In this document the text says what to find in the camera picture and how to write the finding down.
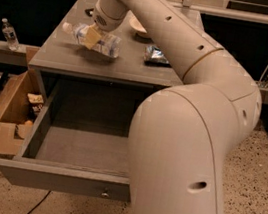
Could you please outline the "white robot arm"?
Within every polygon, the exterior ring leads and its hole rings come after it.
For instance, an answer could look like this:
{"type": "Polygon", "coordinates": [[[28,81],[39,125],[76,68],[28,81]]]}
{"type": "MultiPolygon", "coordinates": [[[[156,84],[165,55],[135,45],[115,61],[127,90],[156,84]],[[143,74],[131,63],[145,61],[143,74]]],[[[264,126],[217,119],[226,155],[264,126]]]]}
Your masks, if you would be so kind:
{"type": "Polygon", "coordinates": [[[223,46],[165,0],[98,0],[112,31],[132,12],[181,83],[140,104],[129,129],[132,214],[223,214],[225,156],[261,114],[258,85],[223,46]]]}

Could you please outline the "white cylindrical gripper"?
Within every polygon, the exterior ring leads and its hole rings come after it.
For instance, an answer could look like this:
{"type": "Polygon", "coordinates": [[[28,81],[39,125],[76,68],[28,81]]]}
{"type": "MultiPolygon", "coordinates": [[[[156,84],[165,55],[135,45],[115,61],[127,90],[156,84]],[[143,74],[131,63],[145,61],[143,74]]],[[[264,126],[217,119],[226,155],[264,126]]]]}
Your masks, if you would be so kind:
{"type": "MultiPolygon", "coordinates": [[[[120,0],[97,0],[93,19],[100,29],[110,32],[121,26],[128,11],[128,7],[120,0]]],[[[103,33],[99,28],[93,27],[93,25],[88,27],[84,42],[85,47],[91,49],[100,41],[103,33]]]]}

